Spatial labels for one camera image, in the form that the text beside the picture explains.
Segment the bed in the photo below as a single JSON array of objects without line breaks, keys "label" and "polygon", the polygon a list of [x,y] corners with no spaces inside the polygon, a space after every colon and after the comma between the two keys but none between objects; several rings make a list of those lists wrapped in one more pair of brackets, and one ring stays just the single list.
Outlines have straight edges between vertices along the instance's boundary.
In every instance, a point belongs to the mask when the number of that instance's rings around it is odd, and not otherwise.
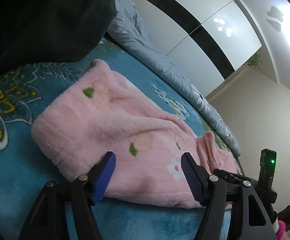
[{"label": "bed", "polygon": [[[43,185],[49,180],[64,181],[31,138],[30,125],[97,58],[105,60],[163,110],[180,116],[197,136],[213,131],[184,98],[108,37],[80,62],[28,64],[0,75],[0,233],[5,240],[18,238]],[[217,133],[215,142],[229,150]],[[108,198],[93,211],[108,240],[192,239],[204,212]],[[70,208],[67,218],[71,239],[77,239]],[[226,212],[220,239],[226,239],[229,219],[230,212]]]}]

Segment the white wall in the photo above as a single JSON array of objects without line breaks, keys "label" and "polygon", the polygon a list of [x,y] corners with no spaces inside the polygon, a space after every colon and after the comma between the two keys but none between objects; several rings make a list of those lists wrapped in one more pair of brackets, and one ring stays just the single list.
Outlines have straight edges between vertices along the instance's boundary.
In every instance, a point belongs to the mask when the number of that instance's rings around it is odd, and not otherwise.
[{"label": "white wall", "polygon": [[258,179],[264,148],[277,151],[274,209],[290,205],[290,90],[249,67],[209,102],[237,137],[245,174]]}]

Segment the black stripe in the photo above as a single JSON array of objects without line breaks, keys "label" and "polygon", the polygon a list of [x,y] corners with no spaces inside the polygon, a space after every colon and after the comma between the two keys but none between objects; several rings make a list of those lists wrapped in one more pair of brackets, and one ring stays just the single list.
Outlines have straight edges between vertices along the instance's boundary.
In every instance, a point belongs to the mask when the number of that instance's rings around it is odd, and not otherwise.
[{"label": "black stripe", "polygon": [[175,0],[147,0],[172,18],[188,34],[192,33],[201,23],[182,5]]},{"label": "black stripe", "polygon": [[224,79],[227,79],[235,71],[220,46],[202,25],[189,36],[205,52]]}]

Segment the folded pink cloth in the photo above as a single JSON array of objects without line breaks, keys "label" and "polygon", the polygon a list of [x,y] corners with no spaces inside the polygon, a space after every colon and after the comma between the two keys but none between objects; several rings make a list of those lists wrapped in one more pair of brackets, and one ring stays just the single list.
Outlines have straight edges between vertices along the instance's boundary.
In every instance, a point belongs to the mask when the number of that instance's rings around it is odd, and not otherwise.
[{"label": "folded pink cloth", "polygon": [[232,154],[216,147],[211,131],[197,137],[106,62],[92,65],[32,125],[34,140],[66,179],[88,173],[112,151],[117,162],[105,196],[193,208],[200,205],[181,170],[184,152],[209,173],[236,172]]}]

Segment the white flower print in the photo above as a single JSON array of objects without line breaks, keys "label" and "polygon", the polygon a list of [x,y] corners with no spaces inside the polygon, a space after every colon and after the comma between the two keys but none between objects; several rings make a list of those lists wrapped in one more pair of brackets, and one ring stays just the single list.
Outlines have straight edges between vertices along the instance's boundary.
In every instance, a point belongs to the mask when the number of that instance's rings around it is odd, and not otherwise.
[{"label": "white flower print", "polygon": [[170,107],[172,107],[175,111],[175,113],[182,119],[185,120],[187,117],[190,116],[189,111],[179,102],[175,100],[171,100],[168,98],[166,93],[160,89],[158,89],[154,84],[152,86],[155,88],[155,93],[162,98]]},{"label": "white flower print", "polygon": [[185,178],[184,173],[181,168],[181,161],[176,159],[171,159],[171,162],[167,166],[168,171],[173,174],[175,180],[180,180]]},{"label": "white flower print", "polygon": [[201,104],[201,107],[198,109],[198,111],[204,111],[204,114],[207,114],[211,111],[211,108],[209,107],[208,101],[205,99],[205,97],[202,96],[202,94],[197,90],[197,88],[191,84],[192,92],[197,95],[197,104]]},{"label": "white flower print", "polygon": [[225,132],[226,132],[226,135],[227,135],[229,138],[232,138],[232,137],[233,137],[231,131],[230,131],[227,127],[225,127]]}]

